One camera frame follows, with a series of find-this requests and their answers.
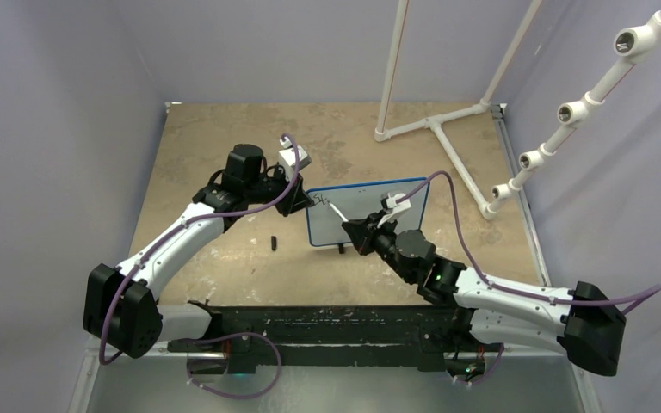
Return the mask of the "white marker pen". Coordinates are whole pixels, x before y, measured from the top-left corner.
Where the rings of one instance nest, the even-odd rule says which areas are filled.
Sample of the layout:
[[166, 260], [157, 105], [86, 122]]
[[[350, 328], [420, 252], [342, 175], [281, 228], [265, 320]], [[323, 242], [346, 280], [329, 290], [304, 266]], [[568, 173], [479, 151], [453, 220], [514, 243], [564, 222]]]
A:
[[340, 211], [340, 209], [338, 207], [336, 207], [332, 202], [329, 202], [329, 207], [339, 217], [339, 219], [342, 220], [342, 222], [349, 222], [349, 220]]

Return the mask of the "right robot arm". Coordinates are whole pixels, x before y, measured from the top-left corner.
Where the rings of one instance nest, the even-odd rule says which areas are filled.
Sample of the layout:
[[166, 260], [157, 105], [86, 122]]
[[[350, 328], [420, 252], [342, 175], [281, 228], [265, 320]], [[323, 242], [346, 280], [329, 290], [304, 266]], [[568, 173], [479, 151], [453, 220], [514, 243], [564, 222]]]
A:
[[618, 372], [626, 316], [596, 285], [537, 287], [487, 274], [437, 254], [419, 230], [397, 233], [382, 213], [341, 223], [361, 256], [377, 255], [432, 305], [460, 309], [450, 342], [468, 350], [475, 344], [517, 344], [563, 354], [590, 373]]

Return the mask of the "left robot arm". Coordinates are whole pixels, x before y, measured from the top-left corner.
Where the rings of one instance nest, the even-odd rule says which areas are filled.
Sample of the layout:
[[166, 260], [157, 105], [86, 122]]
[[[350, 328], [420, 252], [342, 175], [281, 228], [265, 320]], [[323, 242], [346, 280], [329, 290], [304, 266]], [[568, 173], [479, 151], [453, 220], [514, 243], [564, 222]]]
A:
[[180, 269], [242, 217], [270, 208], [286, 217], [312, 205], [300, 174], [310, 155], [287, 134], [280, 143], [274, 164], [256, 145], [235, 145], [225, 167], [156, 239], [119, 264], [90, 272], [83, 328], [98, 338], [101, 364], [122, 354], [137, 359], [158, 342], [189, 340], [202, 352], [221, 344], [222, 329], [208, 311], [197, 304], [160, 305], [159, 299]]

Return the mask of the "blue framed whiteboard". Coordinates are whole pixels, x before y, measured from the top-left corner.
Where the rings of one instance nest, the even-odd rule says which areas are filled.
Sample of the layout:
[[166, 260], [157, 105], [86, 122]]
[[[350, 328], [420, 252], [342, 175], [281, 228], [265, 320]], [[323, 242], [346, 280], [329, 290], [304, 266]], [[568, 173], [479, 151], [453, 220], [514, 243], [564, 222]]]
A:
[[350, 242], [341, 227], [341, 216], [334, 212], [333, 207], [337, 207], [347, 219], [365, 219], [370, 213], [382, 209], [381, 199], [384, 196], [407, 194], [424, 180], [423, 176], [419, 176], [307, 190], [313, 201], [313, 206], [306, 209], [309, 244], [313, 247], [332, 247]]

